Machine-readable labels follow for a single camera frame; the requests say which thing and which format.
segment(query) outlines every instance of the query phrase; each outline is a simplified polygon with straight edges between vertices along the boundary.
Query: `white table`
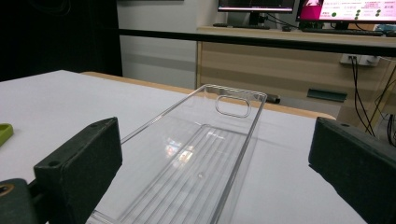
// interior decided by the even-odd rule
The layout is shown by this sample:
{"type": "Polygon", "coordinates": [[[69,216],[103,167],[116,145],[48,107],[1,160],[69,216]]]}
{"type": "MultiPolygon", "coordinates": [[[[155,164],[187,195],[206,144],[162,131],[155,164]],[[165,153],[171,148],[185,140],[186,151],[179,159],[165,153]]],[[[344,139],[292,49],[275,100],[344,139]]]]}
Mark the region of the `white table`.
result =
{"type": "MultiPolygon", "coordinates": [[[[66,71],[0,82],[0,123],[15,131],[0,147],[0,179],[30,182],[33,166],[87,125],[117,117],[123,138],[185,96],[66,71]]],[[[315,119],[262,116],[233,223],[365,223],[308,167],[315,119]]]]}

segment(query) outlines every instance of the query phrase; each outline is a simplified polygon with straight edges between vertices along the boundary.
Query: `desk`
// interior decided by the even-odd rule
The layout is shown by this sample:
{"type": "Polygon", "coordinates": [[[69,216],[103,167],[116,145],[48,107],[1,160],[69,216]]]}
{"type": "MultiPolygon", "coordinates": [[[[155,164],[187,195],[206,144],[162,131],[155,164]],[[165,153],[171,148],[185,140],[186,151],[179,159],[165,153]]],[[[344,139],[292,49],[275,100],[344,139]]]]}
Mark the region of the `desk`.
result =
{"type": "MultiPolygon", "coordinates": [[[[102,74],[102,73],[96,73],[96,72],[84,72],[83,74],[92,76],[92,77],[101,77],[101,78],[110,79],[110,80],[114,80],[114,81],[131,83],[131,84],[135,84],[135,85],[139,85],[139,86],[146,86],[146,87],[151,87],[151,88],[156,88],[156,89],[162,89],[162,90],[166,90],[166,91],[176,91],[176,92],[185,93],[185,94],[189,94],[193,91],[193,90],[180,88],[180,87],[167,86],[167,85],[163,85],[163,84],[159,84],[159,83],[147,82],[147,81],[125,78],[125,77],[115,77],[115,76],[102,74]]],[[[303,109],[299,109],[299,108],[287,107],[287,106],[283,106],[283,105],[266,104],[266,105],[264,105],[264,108],[267,110],[272,110],[272,111],[277,111],[277,112],[282,112],[282,113],[287,113],[287,114],[292,114],[292,115],[297,115],[297,116],[303,116],[303,117],[308,117],[308,118],[312,118],[312,119],[315,119],[317,117],[334,119],[333,116],[330,116],[328,114],[309,111],[309,110],[303,110],[303,109]]]]}
{"type": "MultiPolygon", "coordinates": [[[[119,81],[58,71],[0,82],[1,122],[15,130],[0,147],[1,178],[30,182],[33,166],[88,124],[117,117],[122,138],[186,96],[182,89],[114,78],[119,81]]],[[[233,223],[364,223],[308,167],[314,114],[307,113],[309,118],[268,108],[258,124],[260,140],[233,223]]]]}
{"type": "MultiPolygon", "coordinates": [[[[230,45],[212,42],[198,44],[197,86],[206,83],[231,86],[240,89],[262,91],[269,94],[304,99],[341,107],[337,119],[359,125],[355,111],[355,89],[352,66],[340,64],[341,52],[357,52],[355,48],[379,48],[371,54],[382,55],[383,49],[396,47],[396,39],[377,36],[324,35],[302,32],[279,32],[218,27],[200,27],[204,34],[235,35],[258,39],[291,41],[295,48],[267,48],[230,45]],[[322,49],[317,44],[333,49],[322,49]],[[309,89],[346,93],[344,102],[308,98],[309,89]]],[[[358,88],[369,118],[375,122],[376,99],[394,79],[395,62],[381,60],[378,66],[360,66],[358,88]]],[[[395,101],[388,100],[387,111],[396,113],[395,101]]]]}

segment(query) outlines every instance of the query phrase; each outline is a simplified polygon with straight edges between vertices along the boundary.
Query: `power outlet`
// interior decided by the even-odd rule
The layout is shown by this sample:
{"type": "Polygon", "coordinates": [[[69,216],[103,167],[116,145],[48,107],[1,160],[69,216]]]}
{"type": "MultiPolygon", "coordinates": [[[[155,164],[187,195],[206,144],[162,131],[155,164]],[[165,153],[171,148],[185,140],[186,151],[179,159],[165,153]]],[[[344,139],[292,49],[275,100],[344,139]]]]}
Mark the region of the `power outlet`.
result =
{"type": "Polygon", "coordinates": [[[377,66],[378,62],[378,56],[361,55],[361,58],[359,59],[359,65],[377,66]]]}
{"type": "Polygon", "coordinates": [[[361,60],[361,55],[343,54],[343,56],[340,59],[340,63],[352,64],[352,58],[354,58],[354,57],[356,57],[356,60],[354,60],[354,63],[358,63],[361,60]]]}

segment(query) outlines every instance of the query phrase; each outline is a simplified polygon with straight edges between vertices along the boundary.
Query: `white wall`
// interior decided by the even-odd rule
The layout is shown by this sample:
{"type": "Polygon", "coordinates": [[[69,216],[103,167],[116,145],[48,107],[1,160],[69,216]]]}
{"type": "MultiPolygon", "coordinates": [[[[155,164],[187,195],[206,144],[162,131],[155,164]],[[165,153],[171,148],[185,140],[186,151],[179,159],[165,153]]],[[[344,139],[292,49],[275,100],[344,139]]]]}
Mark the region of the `white wall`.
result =
{"type": "MultiPolygon", "coordinates": [[[[197,26],[219,20],[217,0],[123,0],[118,12],[121,29],[193,33],[197,26]]],[[[120,45],[125,77],[195,87],[195,41],[121,36],[120,45]]]]}

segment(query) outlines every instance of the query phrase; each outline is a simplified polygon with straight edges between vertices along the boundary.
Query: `monitor stand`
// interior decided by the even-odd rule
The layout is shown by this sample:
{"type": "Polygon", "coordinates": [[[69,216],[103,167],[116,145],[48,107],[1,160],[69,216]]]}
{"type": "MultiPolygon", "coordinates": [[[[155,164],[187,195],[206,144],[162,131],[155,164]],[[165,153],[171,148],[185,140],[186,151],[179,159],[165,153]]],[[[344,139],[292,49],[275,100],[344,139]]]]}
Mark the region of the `monitor stand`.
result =
{"type": "Polygon", "coordinates": [[[335,30],[347,30],[349,26],[349,22],[337,22],[335,24],[335,30]]]}
{"type": "Polygon", "coordinates": [[[250,12],[249,18],[248,18],[248,24],[249,25],[262,25],[263,27],[267,27],[270,29],[268,26],[264,24],[264,18],[260,16],[260,12],[250,12]]]}
{"type": "Polygon", "coordinates": [[[259,12],[250,12],[248,18],[249,25],[258,25],[259,24],[260,13],[259,12]]]}

